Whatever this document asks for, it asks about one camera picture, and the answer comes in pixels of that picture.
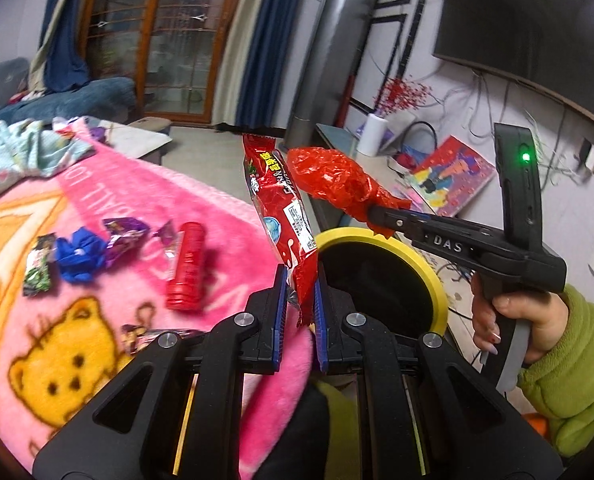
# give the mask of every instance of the wooden door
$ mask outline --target wooden door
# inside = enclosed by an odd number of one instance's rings
[[[87,0],[80,49],[94,79],[136,79],[149,0]]]
[[[81,46],[91,74],[133,78],[145,115],[210,123],[237,1],[88,0]]]

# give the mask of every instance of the yellow bear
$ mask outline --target yellow bear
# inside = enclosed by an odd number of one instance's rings
[[[59,429],[130,360],[115,344],[95,298],[80,298],[8,371],[15,395]]]

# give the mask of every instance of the blue sofa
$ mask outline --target blue sofa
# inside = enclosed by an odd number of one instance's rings
[[[134,82],[126,77],[97,79],[78,90],[8,105],[26,87],[28,69],[22,57],[0,63],[0,120],[8,124],[25,119],[50,123],[55,117],[83,115],[124,123],[136,108]]]

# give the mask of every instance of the glass door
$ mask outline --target glass door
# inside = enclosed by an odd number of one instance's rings
[[[143,68],[144,110],[209,122],[224,2],[159,0]]]
[[[86,62],[95,79],[135,79],[142,22],[148,0],[92,0]]]

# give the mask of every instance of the red cylindrical container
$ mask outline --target red cylindrical container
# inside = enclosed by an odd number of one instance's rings
[[[201,310],[206,229],[197,222],[186,222],[178,237],[172,279],[166,285],[166,308]]]

